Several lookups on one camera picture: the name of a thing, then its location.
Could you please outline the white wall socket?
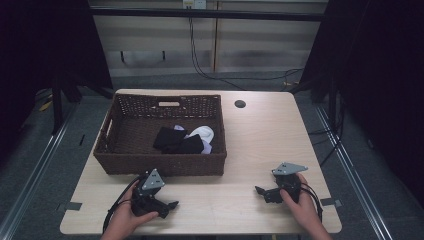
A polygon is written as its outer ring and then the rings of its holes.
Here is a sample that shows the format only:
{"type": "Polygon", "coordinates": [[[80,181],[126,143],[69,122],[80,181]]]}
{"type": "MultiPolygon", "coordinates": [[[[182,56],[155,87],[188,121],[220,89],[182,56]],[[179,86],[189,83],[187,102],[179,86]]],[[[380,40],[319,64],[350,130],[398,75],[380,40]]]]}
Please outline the white wall socket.
{"type": "Polygon", "coordinates": [[[206,0],[182,0],[182,5],[184,9],[196,9],[196,10],[207,9],[206,0]]]}

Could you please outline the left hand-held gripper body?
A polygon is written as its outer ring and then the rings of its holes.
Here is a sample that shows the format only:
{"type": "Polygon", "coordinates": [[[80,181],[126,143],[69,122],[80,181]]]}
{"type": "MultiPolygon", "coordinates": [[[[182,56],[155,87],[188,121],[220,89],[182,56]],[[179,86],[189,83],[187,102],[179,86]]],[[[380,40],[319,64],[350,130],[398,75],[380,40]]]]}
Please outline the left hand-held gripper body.
{"type": "Polygon", "coordinates": [[[170,205],[155,198],[164,185],[157,169],[147,172],[133,189],[131,198],[133,214],[142,216],[150,212],[157,212],[161,218],[166,218],[170,211],[170,205]]]}

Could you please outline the metal floor rail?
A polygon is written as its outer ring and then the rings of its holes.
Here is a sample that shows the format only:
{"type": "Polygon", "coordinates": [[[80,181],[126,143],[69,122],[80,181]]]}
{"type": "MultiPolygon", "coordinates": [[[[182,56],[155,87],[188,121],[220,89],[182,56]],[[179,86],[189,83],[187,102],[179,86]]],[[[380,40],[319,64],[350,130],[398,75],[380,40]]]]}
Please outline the metal floor rail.
{"type": "Polygon", "coordinates": [[[0,240],[13,240],[77,109],[76,103],[65,106],[56,132],[51,111],[34,113],[24,126],[23,137],[0,172],[0,240]]]}
{"type": "Polygon", "coordinates": [[[394,240],[385,220],[347,153],[341,138],[330,127],[330,120],[325,109],[322,106],[318,106],[316,112],[378,240],[394,240]]]}

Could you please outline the black curtain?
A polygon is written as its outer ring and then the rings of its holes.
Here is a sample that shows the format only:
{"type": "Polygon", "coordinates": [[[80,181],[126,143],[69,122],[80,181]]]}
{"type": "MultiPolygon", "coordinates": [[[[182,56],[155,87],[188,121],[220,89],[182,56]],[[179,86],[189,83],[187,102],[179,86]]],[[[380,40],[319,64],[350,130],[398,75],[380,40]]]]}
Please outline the black curtain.
{"type": "Polygon", "coordinates": [[[301,82],[335,87],[424,207],[424,0],[328,0],[301,82]]]}
{"type": "Polygon", "coordinates": [[[81,86],[112,97],[88,0],[0,0],[0,160],[54,78],[70,102],[81,100],[81,86]]]}

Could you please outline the person's right hand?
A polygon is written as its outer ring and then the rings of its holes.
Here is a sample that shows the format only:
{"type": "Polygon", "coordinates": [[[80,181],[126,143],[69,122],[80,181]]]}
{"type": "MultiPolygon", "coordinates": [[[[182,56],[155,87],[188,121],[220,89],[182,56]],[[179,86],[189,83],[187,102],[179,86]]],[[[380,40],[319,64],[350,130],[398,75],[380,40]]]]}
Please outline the person's right hand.
{"type": "Polygon", "coordinates": [[[311,196],[305,191],[301,190],[299,193],[299,200],[295,202],[289,193],[281,189],[280,195],[283,202],[288,206],[296,222],[308,232],[316,231],[322,227],[322,223],[316,212],[315,205],[311,196]]]}

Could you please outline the brown wicker basket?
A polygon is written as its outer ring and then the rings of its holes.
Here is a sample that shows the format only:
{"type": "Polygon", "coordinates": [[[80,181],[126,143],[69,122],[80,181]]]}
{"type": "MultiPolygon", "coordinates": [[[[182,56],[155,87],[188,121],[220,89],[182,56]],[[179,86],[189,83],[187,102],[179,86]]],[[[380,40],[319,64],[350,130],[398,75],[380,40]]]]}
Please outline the brown wicker basket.
{"type": "Polygon", "coordinates": [[[166,177],[220,176],[227,156],[219,95],[153,96],[116,94],[93,154],[109,175],[157,169],[166,177]],[[153,147],[161,127],[200,126],[214,131],[210,154],[165,154],[153,147]]]}

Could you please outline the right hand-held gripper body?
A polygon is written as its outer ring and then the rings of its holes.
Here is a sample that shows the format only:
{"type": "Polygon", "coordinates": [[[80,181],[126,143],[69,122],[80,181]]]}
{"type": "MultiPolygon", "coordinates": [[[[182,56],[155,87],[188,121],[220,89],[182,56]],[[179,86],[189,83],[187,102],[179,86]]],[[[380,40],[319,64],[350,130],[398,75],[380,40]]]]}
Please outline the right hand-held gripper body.
{"type": "Polygon", "coordinates": [[[277,188],[264,190],[262,196],[266,203],[282,203],[280,190],[284,189],[292,200],[297,203],[301,191],[301,181],[298,173],[306,171],[307,166],[297,165],[294,163],[283,162],[276,169],[272,170],[275,177],[277,188]]]}

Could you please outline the black sock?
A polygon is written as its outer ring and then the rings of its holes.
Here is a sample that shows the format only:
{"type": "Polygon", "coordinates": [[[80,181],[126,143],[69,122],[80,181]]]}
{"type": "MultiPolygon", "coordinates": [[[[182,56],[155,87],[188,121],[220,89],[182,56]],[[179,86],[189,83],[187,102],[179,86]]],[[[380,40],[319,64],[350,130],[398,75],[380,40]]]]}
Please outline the black sock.
{"type": "Polygon", "coordinates": [[[186,135],[186,130],[176,130],[167,127],[161,127],[158,134],[156,135],[153,147],[165,152],[175,151],[182,143],[186,135]]]}
{"type": "Polygon", "coordinates": [[[165,154],[200,154],[204,150],[204,144],[199,135],[184,138],[181,142],[166,145],[162,152],[165,154]]]}

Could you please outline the white sock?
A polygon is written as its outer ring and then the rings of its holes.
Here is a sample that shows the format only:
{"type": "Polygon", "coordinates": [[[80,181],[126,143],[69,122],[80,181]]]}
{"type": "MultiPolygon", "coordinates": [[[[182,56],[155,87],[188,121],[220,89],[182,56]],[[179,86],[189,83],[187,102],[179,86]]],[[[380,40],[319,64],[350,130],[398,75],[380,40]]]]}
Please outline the white sock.
{"type": "Polygon", "coordinates": [[[209,126],[200,126],[200,127],[197,127],[196,129],[194,129],[189,134],[189,137],[192,137],[194,135],[199,135],[200,138],[203,141],[207,142],[207,143],[210,143],[213,140],[214,136],[215,136],[213,129],[211,127],[209,127],[209,126]]]}

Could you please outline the black metal stand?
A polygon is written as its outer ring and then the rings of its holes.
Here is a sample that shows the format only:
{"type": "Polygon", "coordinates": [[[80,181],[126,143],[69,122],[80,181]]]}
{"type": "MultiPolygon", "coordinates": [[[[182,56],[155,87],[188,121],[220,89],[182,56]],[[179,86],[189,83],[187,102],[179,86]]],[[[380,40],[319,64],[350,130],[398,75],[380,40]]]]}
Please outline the black metal stand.
{"type": "Polygon", "coordinates": [[[58,78],[54,78],[52,81],[52,103],[54,113],[54,126],[52,134],[56,135],[64,122],[62,112],[61,86],[60,80],[58,78]]]}

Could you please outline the lavender sock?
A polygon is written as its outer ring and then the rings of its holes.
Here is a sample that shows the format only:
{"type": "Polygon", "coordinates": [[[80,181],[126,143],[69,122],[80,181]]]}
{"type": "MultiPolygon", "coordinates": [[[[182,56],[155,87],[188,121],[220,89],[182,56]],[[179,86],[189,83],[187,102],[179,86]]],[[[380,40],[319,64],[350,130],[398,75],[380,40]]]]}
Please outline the lavender sock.
{"type": "MultiPolygon", "coordinates": [[[[176,130],[186,130],[185,128],[183,128],[180,125],[175,125],[173,129],[176,129],[176,130]]],[[[204,144],[204,150],[200,154],[210,154],[212,152],[211,142],[210,143],[207,143],[207,142],[203,141],[203,144],[204,144]]]]}

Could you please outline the person's left hand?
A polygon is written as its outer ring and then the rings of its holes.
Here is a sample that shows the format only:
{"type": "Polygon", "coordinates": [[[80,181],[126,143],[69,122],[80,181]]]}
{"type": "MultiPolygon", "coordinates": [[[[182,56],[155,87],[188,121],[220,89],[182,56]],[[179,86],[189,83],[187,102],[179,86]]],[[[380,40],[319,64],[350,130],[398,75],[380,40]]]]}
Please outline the person's left hand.
{"type": "Polygon", "coordinates": [[[157,212],[150,212],[142,216],[135,216],[133,214],[130,200],[132,197],[133,189],[136,185],[137,183],[133,183],[131,187],[125,192],[125,194],[119,199],[118,206],[114,211],[105,232],[125,233],[128,237],[139,226],[153,220],[158,216],[157,212]]]}

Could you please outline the black horizontal rail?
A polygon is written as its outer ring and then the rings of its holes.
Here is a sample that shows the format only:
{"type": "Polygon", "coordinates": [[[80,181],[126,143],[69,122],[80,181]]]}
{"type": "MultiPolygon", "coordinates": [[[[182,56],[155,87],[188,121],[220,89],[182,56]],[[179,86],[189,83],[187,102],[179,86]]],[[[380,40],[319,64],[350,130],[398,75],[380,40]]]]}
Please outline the black horizontal rail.
{"type": "Polygon", "coordinates": [[[93,15],[101,15],[101,16],[214,18],[214,19],[280,20],[280,21],[306,21],[306,22],[321,22],[326,19],[326,16],[324,14],[310,14],[310,13],[112,8],[112,7],[101,7],[101,6],[91,7],[90,12],[93,15]]]}

